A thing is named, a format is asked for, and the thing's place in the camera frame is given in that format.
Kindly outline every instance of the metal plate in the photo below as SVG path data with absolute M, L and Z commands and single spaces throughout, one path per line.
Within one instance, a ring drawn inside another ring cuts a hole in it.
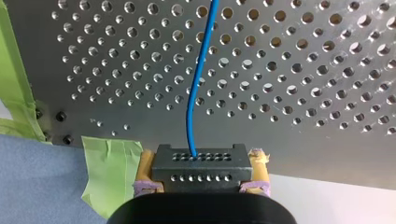
M 208 0 L 6 2 L 54 144 L 81 147 L 88 135 L 186 147 Z M 220 8 L 198 147 L 241 142 L 271 153 L 274 174 L 396 189 L 395 1 Z
M 163 182 L 166 192 L 238 192 L 252 177 L 243 144 L 232 148 L 200 148 L 198 157 L 187 148 L 160 145 L 151 178 Z

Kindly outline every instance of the blue cable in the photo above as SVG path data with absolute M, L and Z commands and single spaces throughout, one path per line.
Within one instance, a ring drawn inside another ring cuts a hole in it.
M 219 0 L 212 0 L 209 9 L 209 15 L 206 22 L 204 41 L 202 42 L 201 51 L 199 52 L 198 64 L 195 68 L 194 79 L 192 81 L 189 103 L 187 107 L 187 117 L 186 117 L 187 140 L 189 142 L 190 153 L 193 157 L 197 156 L 197 150 L 195 148 L 195 140 L 194 140 L 193 120 L 192 120 L 195 98 L 197 96 L 197 92 L 199 88 L 199 79 L 201 78 L 202 70 L 204 69 L 205 56 L 207 50 L 209 49 L 210 37 L 212 36 L 212 28 L 213 28 L 213 24 L 215 23 L 218 7 L 219 7 Z

